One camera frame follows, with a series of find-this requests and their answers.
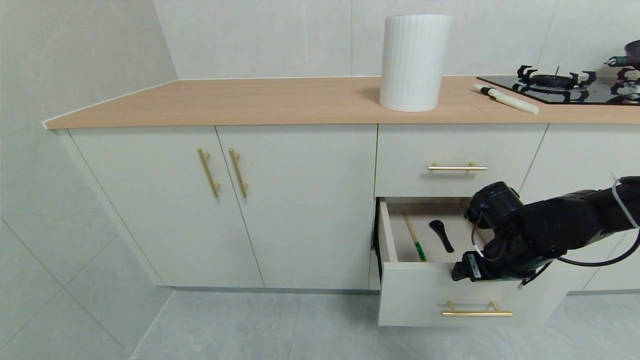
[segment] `wooden countertop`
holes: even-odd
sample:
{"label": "wooden countertop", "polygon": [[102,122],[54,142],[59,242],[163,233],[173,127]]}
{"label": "wooden countertop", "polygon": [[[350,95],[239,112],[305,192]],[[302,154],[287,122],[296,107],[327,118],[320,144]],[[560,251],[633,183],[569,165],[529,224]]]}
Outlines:
{"label": "wooden countertop", "polygon": [[378,104],[380,78],[182,80],[45,122],[47,129],[265,124],[640,124],[640,107],[548,105],[531,115],[472,90],[473,76],[446,76],[438,107],[420,113]]}

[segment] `black spoon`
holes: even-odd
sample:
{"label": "black spoon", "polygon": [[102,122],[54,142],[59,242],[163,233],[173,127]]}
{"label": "black spoon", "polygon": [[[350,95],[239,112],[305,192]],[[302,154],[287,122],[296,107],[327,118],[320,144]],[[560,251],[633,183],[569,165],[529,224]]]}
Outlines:
{"label": "black spoon", "polygon": [[432,228],[436,232],[436,234],[438,234],[438,236],[440,237],[440,241],[442,241],[442,245],[444,245],[444,249],[448,253],[452,253],[455,251],[453,249],[453,246],[451,246],[451,243],[449,242],[447,233],[444,231],[444,223],[442,221],[434,220],[429,223],[429,227]]}

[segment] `gas stove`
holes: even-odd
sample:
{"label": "gas stove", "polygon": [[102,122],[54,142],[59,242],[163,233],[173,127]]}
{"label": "gas stove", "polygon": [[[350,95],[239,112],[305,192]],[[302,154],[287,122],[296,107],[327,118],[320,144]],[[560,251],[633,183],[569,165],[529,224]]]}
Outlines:
{"label": "gas stove", "polygon": [[[596,76],[594,71],[565,75],[535,74],[522,65],[516,76],[479,76],[478,79],[517,92],[545,104],[640,105],[640,73],[622,68],[618,77]],[[639,76],[630,79],[629,72]]]}

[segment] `robotic arm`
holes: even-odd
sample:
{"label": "robotic arm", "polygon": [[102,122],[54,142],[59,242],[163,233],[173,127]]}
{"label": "robotic arm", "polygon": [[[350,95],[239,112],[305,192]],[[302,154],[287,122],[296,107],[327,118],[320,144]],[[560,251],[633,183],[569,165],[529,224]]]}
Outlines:
{"label": "robotic arm", "polygon": [[[622,177],[616,186],[631,217],[640,221],[640,176]],[[555,259],[580,266],[605,266],[627,258],[640,246],[602,263],[579,263],[562,258],[634,225],[615,199],[611,188],[582,190],[523,205],[518,194],[503,182],[478,191],[469,202],[465,218],[480,229],[493,229],[495,237],[479,251],[468,251],[454,265],[451,278],[459,281],[535,279]]]}

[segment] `white cylindrical container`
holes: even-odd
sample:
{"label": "white cylindrical container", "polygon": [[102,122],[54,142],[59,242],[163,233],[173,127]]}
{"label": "white cylindrical container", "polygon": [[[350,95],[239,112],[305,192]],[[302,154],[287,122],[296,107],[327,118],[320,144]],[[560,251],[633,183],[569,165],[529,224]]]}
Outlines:
{"label": "white cylindrical container", "polygon": [[387,17],[380,105],[411,112],[436,107],[451,21],[450,15]]}

